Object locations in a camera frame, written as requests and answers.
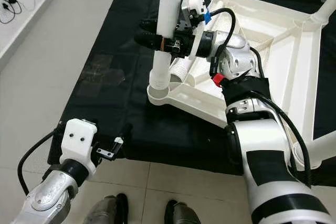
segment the red part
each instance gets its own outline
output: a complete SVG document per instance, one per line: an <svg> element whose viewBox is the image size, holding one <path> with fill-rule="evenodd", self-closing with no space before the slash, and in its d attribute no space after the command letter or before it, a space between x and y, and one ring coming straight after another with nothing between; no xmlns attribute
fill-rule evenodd
<svg viewBox="0 0 336 224"><path fill-rule="evenodd" d="M217 87L221 87L220 83L224 78L225 78L224 75L222 75L221 73L217 73L212 80L214 81Z"/></svg>

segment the blue tape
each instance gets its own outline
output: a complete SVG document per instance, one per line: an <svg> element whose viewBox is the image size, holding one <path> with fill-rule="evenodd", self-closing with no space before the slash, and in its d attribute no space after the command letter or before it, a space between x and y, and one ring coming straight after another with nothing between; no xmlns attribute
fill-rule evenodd
<svg viewBox="0 0 336 224"><path fill-rule="evenodd" d="M208 9L206 9L206 13L204 14L205 24L208 24L211 21L211 14Z"/></svg>

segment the black mat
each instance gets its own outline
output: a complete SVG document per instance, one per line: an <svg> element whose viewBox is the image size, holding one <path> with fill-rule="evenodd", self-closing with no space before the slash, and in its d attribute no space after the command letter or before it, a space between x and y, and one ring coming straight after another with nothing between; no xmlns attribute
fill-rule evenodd
<svg viewBox="0 0 336 224"><path fill-rule="evenodd" d="M321 0L263 0L313 13ZM133 34L141 19L157 15L159 0L114 0L85 67L65 107L62 121L96 120L96 138L108 142L125 123L133 124L133 138L124 146L130 159L237 174L226 158L223 130L170 105L153 106L146 97L153 52L139 47ZM318 102L314 136L336 129L334 113L323 114L336 80L335 21L322 33ZM61 136L53 139L48 162L58 163ZM314 184L336 185L334 160L315 172Z"/></svg>

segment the tile floor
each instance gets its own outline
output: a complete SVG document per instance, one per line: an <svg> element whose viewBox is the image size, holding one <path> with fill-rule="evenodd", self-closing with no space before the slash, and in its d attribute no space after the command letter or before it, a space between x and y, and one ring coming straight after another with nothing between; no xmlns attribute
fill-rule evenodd
<svg viewBox="0 0 336 224"><path fill-rule="evenodd" d="M111 1L54 0L0 74L1 224L10 223L24 200L17 163L58 122ZM47 168L49 146L24 167L29 188ZM336 188L314 190L336 217ZM163 223L172 198L193 207L202 223L251 223L241 177L130 160L103 163L81 187L64 223L82 223L96 201L120 192L129 198L131 224Z"/></svg>

